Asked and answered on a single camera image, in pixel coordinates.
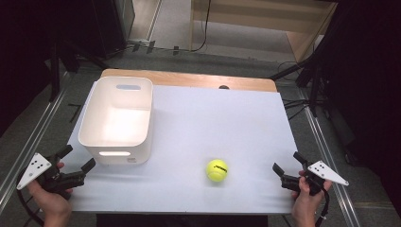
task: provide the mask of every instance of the table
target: table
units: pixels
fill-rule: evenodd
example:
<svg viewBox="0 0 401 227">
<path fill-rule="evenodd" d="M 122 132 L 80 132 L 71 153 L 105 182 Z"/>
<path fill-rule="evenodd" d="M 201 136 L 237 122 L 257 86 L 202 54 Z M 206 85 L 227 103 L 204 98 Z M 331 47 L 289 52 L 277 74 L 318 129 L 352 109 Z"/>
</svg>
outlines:
<svg viewBox="0 0 401 227">
<path fill-rule="evenodd" d="M 191 1 L 190 46 L 193 22 L 206 20 L 208 4 L 208 0 Z M 284 30 L 296 61 L 302 61 L 324 34 L 336 6 L 314 0 L 213 0 L 209 22 Z"/>
<path fill-rule="evenodd" d="M 295 142 L 271 80 L 131 70 L 102 74 L 112 76 L 139 76 L 155 84 L 152 153 L 139 166 L 96 165 L 85 185 L 75 188 L 71 198 L 75 211 L 290 213 L 290 192 L 281 188 L 271 167 L 277 162 L 294 175 L 301 165 L 292 158 Z M 243 90 L 206 88 L 220 85 Z M 77 139 L 82 114 L 79 118 L 69 140 L 74 150 L 63 159 L 65 172 L 91 158 Z M 229 174 L 221 183 L 209 181 L 204 171 L 215 158 L 229 165 Z"/>
</svg>

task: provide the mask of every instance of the tennis ball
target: tennis ball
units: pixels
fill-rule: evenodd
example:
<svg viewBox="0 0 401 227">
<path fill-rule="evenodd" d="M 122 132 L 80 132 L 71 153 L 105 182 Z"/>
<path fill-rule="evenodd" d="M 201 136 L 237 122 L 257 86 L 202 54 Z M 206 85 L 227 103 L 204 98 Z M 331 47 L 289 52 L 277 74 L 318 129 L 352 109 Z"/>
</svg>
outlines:
<svg viewBox="0 0 401 227">
<path fill-rule="evenodd" d="M 221 182 L 227 176 L 228 167 L 220 159 L 212 160 L 206 168 L 207 177 L 214 182 Z"/>
</svg>

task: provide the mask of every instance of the human hand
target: human hand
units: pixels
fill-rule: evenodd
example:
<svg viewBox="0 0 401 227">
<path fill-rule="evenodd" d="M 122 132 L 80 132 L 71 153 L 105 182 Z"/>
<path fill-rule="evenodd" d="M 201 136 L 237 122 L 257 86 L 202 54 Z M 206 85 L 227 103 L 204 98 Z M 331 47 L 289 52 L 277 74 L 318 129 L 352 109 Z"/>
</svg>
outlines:
<svg viewBox="0 0 401 227">
<path fill-rule="evenodd" d="M 315 212 L 324 198 L 324 193 L 321 191 L 315 196 L 310 196 L 309 183 L 306 182 L 306 178 L 303 176 L 305 172 L 302 170 L 299 172 L 302 176 L 299 181 L 299 187 L 301 192 L 292 192 L 292 197 L 296 199 L 292 207 L 292 216 L 294 217 L 297 227 L 313 227 L 315 226 Z M 330 189 L 332 182 L 325 181 L 323 187 L 326 191 Z"/>
<path fill-rule="evenodd" d="M 58 168 L 63 166 L 64 163 L 57 164 Z M 44 211 L 44 226 L 67 226 L 72 208 L 65 198 L 59 194 L 45 191 L 36 180 L 28 184 L 27 189 Z M 72 193 L 72 189 L 68 189 L 66 192 Z"/>
</svg>

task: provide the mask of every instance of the bin handle cutout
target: bin handle cutout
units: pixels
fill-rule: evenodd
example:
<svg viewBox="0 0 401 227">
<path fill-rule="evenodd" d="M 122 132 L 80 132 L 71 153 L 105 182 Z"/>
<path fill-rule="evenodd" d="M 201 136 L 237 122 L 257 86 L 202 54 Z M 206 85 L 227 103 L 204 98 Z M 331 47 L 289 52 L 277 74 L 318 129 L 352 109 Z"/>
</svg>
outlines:
<svg viewBox="0 0 401 227">
<path fill-rule="evenodd" d="M 141 86 L 139 86 L 139 85 L 117 84 L 115 87 L 117 89 L 127 90 L 127 91 L 140 91 L 141 90 Z"/>
<path fill-rule="evenodd" d="M 130 156 L 131 154 L 127 151 L 100 151 L 101 156 Z"/>
</svg>

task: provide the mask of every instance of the white plastic bin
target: white plastic bin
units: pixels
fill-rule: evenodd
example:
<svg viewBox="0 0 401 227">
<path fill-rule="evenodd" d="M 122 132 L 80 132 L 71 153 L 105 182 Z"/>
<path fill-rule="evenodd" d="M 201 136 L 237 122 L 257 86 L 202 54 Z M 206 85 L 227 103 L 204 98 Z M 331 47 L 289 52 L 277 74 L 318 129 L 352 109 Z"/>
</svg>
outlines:
<svg viewBox="0 0 401 227">
<path fill-rule="evenodd" d="M 150 156 L 152 92 L 149 79 L 106 77 L 89 98 L 78 140 L 101 164 L 142 164 Z"/>
</svg>

